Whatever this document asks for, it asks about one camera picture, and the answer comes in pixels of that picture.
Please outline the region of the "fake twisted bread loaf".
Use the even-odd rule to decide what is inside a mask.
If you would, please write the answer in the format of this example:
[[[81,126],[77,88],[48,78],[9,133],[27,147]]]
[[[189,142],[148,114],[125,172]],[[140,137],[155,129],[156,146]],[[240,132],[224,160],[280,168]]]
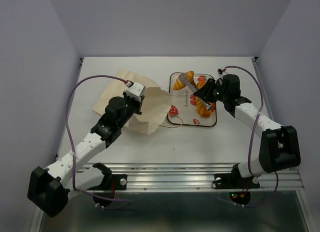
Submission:
[[[216,103],[210,103],[212,106],[212,109],[208,110],[200,98],[196,97],[195,101],[196,101],[196,111],[202,118],[209,118],[212,112],[216,110]]]

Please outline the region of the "beige paper bag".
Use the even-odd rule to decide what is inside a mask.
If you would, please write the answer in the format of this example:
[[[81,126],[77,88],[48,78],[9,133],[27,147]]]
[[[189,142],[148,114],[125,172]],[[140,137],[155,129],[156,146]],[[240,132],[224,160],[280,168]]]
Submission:
[[[162,125],[173,104],[173,96],[161,89],[150,78],[124,69],[118,69],[116,76],[124,80],[138,82],[145,86],[141,115],[134,114],[125,127],[142,134],[152,134]],[[118,80],[113,80],[102,92],[92,110],[103,115],[109,100],[115,96],[122,96],[126,86]]]

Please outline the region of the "metal tongs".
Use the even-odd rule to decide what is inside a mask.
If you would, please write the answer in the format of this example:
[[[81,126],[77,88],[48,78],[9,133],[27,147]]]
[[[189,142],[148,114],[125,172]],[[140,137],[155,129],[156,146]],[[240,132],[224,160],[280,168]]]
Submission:
[[[186,75],[186,73],[181,73],[179,76],[178,76],[178,79],[183,83],[185,84],[192,92],[193,94],[195,94],[196,91],[198,91],[198,87],[192,83],[191,81],[188,80],[188,77]],[[211,104],[205,102],[204,100],[201,99],[201,101],[203,102],[203,104],[206,106],[206,108],[208,110],[211,110],[212,109],[212,106]]]

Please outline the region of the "fake croissant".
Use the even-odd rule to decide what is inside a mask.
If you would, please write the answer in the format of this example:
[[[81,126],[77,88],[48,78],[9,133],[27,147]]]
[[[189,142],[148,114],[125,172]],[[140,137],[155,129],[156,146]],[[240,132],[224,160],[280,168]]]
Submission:
[[[194,71],[188,71],[185,73],[182,73],[178,76],[176,79],[173,89],[174,90],[181,90],[186,86],[186,83],[192,83],[194,81]]]

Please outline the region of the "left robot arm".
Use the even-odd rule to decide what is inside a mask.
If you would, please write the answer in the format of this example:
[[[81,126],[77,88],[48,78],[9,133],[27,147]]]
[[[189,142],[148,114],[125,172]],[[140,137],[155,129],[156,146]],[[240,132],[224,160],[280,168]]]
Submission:
[[[105,113],[86,137],[64,157],[47,166],[36,167],[30,175],[27,197],[50,217],[58,215],[69,200],[67,184],[90,159],[114,143],[133,114],[141,114],[144,96],[123,93],[113,97]]]

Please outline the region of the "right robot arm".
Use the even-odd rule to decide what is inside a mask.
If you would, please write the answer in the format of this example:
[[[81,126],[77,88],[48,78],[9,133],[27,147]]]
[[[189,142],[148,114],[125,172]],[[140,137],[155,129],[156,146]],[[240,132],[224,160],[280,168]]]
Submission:
[[[220,101],[232,117],[250,128],[260,139],[258,157],[237,164],[230,174],[232,185],[241,187],[248,177],[297,167],[301,163],[297,131],[293,126],[282,126],[262,114],[241,95],[240,79],[227,74],[219,81],[208,81],[194,95],[206,103]]]

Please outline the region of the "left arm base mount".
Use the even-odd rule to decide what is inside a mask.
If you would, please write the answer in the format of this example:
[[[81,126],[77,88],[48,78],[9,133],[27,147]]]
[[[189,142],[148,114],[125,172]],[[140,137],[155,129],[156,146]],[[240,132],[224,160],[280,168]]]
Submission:
[[[102,163],[96,163],[93,165],[101,171],[103,178],[99,185],[91,187],[91,190],[103,190],[102,194],[94,193],[105,198],[115,199],[116,190],[126,190],[128,176],[126,174],[113,174],[112,170],[103,165]]]

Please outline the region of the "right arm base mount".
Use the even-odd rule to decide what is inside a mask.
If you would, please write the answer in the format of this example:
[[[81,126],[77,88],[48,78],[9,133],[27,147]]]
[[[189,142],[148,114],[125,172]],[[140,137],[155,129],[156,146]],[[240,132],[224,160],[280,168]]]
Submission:
[[[229,190],[229,197],[235,204],[248,205],[251,200],[250,190],[260,188],[260,183],[254,182],[253,177],[234,178],[230,173],[216,173],[211,186],[218,190]]]

